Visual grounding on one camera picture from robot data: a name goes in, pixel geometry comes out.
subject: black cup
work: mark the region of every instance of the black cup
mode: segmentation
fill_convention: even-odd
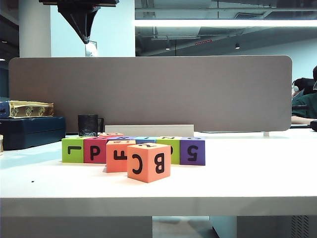
[[[79,136],[98,136],[98,121],[100,121],[99,132],[103,131],[104,119],[98,115],[78,115]]]

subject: gray desk divider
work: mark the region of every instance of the gray desk divider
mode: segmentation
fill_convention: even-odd
[[[67,131],[78,114],[106,124],[194,124],[195,131],[290,127],[287,56],[16,58],[12,100],[54,103]]]

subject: ceiling light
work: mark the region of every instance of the ceiling light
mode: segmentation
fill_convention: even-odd
[[[135,20],[143,27],[317,27],[317,20]]]

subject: purple block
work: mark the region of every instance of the purple block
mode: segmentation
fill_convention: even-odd
[[[181,165],[205,165],[205,138],[182,137],[180,140]]]
[[[134,140],[135,136],[115,136],[115,137],[109,137],[108,140]]]

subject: foam block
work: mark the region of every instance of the foam block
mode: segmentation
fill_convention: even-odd
[[[121,135],[121,136],[109,137],[108,140],[134,140],[134,138],[135,136]]]
[[[107,173],[127,172],[127,146],[135,140],[110,140],[106,145]]]
[[[117,133],[117,132],[111,132],[111,133],[100,133],[99,136],[116,137],[116,136],[123,136],[123,134],[122,133]]]
[[[84,140],[84,163],[106,163],[108,137],[92,137]]]
[[[91,136],[68,137],[61,140],[62,162],[83,163],[84,162],[84,140]]]
[[[153,182],[170,176],[171,146],[145,143],[127,147],[128,177]]]
[[[142,143],[156,143],[157,136],[137,136],[134,138],[137,144]]]
[[[205,138],[182,137],[180,140],[181,165],[205,165]]]
[[[156,139],[156,143],[171,146],[171,162],[172,164],[180,164],[180,136],[160,136]]]

